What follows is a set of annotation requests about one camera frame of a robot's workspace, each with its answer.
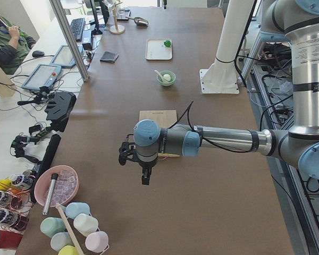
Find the white lid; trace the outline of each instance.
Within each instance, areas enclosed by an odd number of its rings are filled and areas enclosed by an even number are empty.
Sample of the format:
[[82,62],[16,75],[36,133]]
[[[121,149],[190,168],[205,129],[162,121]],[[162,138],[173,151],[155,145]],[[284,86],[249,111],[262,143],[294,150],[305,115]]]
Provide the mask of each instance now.
[[11,174],[9,176],[9,180],[12,181],[12,182],[14,182],[16,179],[18,179],[18,176],[16,174]]

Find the green bowl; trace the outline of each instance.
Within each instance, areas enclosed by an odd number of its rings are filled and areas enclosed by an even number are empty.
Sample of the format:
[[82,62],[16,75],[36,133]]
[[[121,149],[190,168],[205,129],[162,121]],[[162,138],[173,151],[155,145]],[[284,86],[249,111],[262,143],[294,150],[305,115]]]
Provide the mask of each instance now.
[[163,82],[161,77],[157,76],[157,80],[159,81],[159,83],[162,85],[162,86],[165,86],[165,87],[168,87],[170,85],[173,85],[175,80],[176,80],[176,75],[171,72],[171,71],[162,71],[160,72],[161,75],[165,75],[165,74],[169,74],[170,75],[170,81],[169,82]]

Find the metal cylinder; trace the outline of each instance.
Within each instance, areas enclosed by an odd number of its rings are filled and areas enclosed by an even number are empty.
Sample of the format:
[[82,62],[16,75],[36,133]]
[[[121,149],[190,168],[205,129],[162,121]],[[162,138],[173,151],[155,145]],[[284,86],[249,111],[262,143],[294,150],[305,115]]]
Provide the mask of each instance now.
[[292,43],[294,125],[289,132],[319,139],[319,24],[286,34]]
[[[272,148],[272,135],[269,130],[256,132],[249,130],[222,129],[219,127],[203,127],[203,137],[211,142],[231,150],[251,151],[253,142],[257,149],[253,150],[267,155]],[[207,141],[202,141],[202,147],[214,147]]]

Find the wooden cutting board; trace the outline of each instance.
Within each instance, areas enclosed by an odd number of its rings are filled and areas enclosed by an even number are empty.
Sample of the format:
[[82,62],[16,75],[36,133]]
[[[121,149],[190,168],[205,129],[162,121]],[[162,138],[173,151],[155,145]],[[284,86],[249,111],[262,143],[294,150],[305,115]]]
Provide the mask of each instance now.
[[[177,121],[176,110],[140,110],[139,120],[155,121],[161,128],[169,128]],[[158,154],[160,157],[179,157],[175,154]]]

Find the green ball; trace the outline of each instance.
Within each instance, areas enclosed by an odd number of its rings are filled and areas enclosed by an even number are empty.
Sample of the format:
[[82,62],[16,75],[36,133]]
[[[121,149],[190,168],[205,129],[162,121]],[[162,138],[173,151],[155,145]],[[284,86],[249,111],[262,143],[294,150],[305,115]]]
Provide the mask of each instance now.
[[165,45],[166,47],[170,47],[170,46],[171,46],[171,42],[170,42],[169,40],[165,40],[165,41],[164,41],[164,45]]

